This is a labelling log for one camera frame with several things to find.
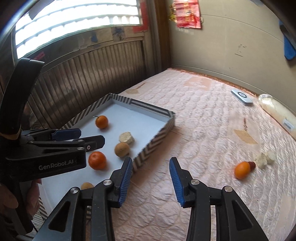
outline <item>silver screw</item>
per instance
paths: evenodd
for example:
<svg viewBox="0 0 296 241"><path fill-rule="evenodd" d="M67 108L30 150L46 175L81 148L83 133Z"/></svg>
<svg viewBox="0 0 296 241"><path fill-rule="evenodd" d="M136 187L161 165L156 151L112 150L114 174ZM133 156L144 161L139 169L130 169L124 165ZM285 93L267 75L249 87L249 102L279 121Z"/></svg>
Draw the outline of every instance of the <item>silver screw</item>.
<svg viewBox="0 0 296 241"><path fill-rule="evenodd" d="M103 181L103 184L105 186L109 186L112 183L112 181L110 179L106 179L105 181Z"/></svg>
<svg viewBox="0 0 296 241"><path fill-rule="evenodd" d="M79 188L77 188L77 187L70 189L70 193L72 193L72 194L77 193L78 191L79 191Z"/></svg>
<svg viewBox="0 0 296 241"><path fill-rule="evenodd" d="M226 186L226 187L224 187L224 189L226 192L232 192L232 190L233 190L231 186Z"/></svg>
<svg viewBox="0 0 296 241"><path fill-rule="evenodd" d="M190 182L192 185L198 185L200 183L197 179L192 179Z"/></svg>

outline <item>bright window light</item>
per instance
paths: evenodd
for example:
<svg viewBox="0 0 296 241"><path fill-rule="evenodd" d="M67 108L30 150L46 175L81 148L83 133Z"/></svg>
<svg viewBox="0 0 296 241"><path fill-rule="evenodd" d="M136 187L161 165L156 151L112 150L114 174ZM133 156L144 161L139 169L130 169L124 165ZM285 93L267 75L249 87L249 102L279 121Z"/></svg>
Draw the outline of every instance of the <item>bright window light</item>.
<svg viewBox="0 0 296 241"><path fill-rule="evenodd" d="M139 25L137 0L55 0L15 26L17 57L64 35L110 25Z"/></svg>

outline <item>white remote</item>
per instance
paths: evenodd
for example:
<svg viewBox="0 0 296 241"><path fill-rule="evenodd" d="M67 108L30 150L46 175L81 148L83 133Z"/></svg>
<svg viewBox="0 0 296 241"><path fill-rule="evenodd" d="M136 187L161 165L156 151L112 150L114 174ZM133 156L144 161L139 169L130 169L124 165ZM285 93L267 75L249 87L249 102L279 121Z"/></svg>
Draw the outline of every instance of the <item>white remote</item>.
<svg viewBox="0 0 296 241"><path fill-rule="evenodd" d="M231 93L244 105L252 105L253 101L241 90L233 89Z"/></svg>

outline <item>bed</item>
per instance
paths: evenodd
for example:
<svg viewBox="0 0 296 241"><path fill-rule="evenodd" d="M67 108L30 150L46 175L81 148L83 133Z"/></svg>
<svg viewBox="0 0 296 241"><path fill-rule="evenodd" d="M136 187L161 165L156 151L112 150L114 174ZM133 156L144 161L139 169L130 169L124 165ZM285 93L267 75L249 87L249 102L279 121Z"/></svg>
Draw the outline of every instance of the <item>bed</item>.
<svg viewBox="0 0 296 241"><path fill-rule="evenodd" d="M132 177L126 202L113 210L116 240L185 240L190 208L176 200L168 161L176 156L182 168L207 186L232 186L270 241L285 240L295 225L295 140L258 104L242 105L232 86L205 76L168 69L121 95L176 112L175 127ZM252 140L238 133L247 131ZM261 152L276 152L278 161L256 168L243 181L233 168ZM216 240L215 212L211 240Z"/></svg>

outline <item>white tray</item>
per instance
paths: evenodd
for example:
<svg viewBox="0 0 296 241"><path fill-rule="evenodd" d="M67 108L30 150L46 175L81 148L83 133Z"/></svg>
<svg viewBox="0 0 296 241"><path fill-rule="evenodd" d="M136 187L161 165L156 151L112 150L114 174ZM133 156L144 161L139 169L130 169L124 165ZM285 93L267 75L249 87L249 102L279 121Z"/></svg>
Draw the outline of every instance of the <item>white tray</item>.
<svg viewBox="0 0 296 241"><path fill-rule="evenodd" d="M95 125L93 116L105 115L109 126L100 130ZM72 187L80 187L84 182L93 185L108 179L112 172L121 168L124 158L114 153L114 147L119 143L119 135L129 131L135 139L130 144L129 156L133 159L133 170L136 171L162 142L167 132L174 125L174 113L131 98L108 94L86 108L63 129L80 128L81 137L103 135L105 145L98 149L107 158L105 170L93 170L88 165L88 157L93 152L86 153L86 168L42 179L40 196L47 212L51 213L63 196Z"/></svg>

